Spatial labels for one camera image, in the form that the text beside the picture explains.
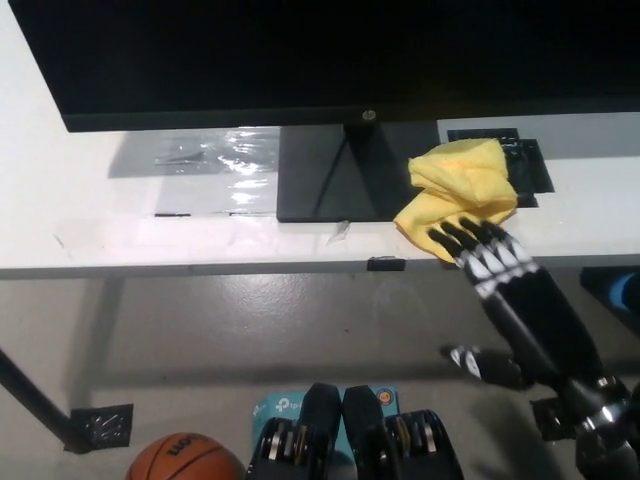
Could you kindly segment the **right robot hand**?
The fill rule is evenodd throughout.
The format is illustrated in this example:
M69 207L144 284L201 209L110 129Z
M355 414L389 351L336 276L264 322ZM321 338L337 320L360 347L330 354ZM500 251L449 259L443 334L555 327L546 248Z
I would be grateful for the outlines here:
M605 369L585 325L546 268L500 226L463 217L428 231L464 272L509 352L450 347L476 378L512 390L597 390Z

